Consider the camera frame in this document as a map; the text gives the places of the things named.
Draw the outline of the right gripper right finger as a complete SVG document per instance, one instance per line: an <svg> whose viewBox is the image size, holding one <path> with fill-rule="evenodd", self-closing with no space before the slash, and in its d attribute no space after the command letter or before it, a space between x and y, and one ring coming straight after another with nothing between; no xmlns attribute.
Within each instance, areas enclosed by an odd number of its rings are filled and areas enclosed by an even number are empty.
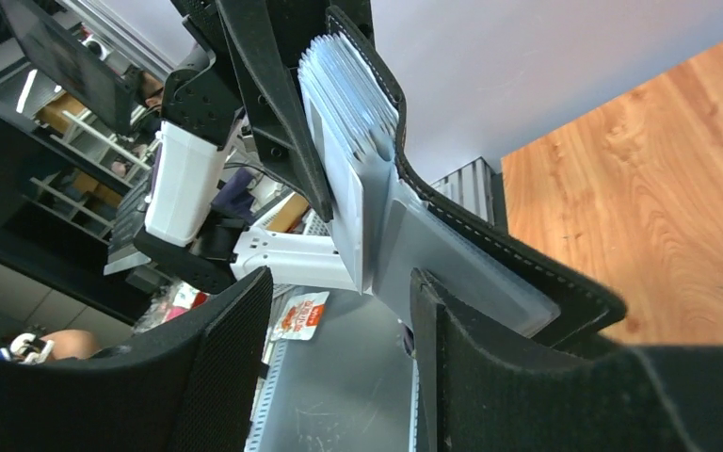
<svg viewBox="0 0 723 452"><path fill-rule="evenodd" d="M418 443L430 451L723 451L723 347L586 360L410 277Z"/></svg>

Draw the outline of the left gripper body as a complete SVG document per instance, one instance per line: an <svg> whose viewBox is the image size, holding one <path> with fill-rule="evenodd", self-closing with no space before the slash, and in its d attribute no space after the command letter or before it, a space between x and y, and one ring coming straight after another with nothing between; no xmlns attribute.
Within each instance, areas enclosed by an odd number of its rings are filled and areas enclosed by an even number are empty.
<svg viewBox="0 0 723 452"><path fill-rule="evenodd" d="M277 57L287 68L297 65L311 40L328 32L328 8L339 8L362 34L373 37L367 0L323 1L174 1L172 5L206 38L219 55L231 49L257 57Z"/></svg>

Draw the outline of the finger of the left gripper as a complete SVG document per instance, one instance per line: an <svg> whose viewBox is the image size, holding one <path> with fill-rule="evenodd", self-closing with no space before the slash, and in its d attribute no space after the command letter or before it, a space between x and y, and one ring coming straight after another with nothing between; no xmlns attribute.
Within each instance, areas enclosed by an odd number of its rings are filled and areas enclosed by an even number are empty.
<svg viewBox="0 0 723 452"><path fill-rule="evenodd" d="M327 178L265 1L218 1L235 78L265 169L333 219Z"/></svg>

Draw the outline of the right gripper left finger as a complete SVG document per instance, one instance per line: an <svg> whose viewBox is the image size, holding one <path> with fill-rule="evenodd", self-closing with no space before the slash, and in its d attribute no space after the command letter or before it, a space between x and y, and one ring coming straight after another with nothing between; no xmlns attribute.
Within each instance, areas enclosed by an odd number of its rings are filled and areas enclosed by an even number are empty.
<svg viewBox="0 0 723 452"><path fill-rule="evenodd" d="M0 361L0 451L243 450L272 291L262 267L95 357Z"/></svg>

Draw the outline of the black leather card holder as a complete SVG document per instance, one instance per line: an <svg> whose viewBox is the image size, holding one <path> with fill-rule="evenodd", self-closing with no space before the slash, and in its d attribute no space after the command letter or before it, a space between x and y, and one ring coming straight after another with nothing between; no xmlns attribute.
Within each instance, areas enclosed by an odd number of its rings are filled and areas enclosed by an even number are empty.
<svg viewBox="0 0 723 452"><path fill-rule="evenodd" d="M331 190L330 230L352 285L415 326L420 270L483 316L548 347L621 320L609 289L472 215L405 155L406 98L374 44L338 6L297 69Z"/></svg>

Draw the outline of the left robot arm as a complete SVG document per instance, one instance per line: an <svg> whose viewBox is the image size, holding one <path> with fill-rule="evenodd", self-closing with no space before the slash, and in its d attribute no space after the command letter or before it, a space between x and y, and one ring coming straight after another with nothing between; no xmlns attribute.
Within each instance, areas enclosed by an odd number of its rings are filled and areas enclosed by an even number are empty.
<svg viewBox="0 0 723 452"><path fill-rule="evenodd" d="M129 268L137 253L218 292L234 282L222 244L238 230L225 222L217 194L240 114L249 117L264 169L323 220L339 219L339 192L308 130L296 66L342 3L178 1L175 8L196 46L165 82L160 146L120 203L104 273Z"/></svg>

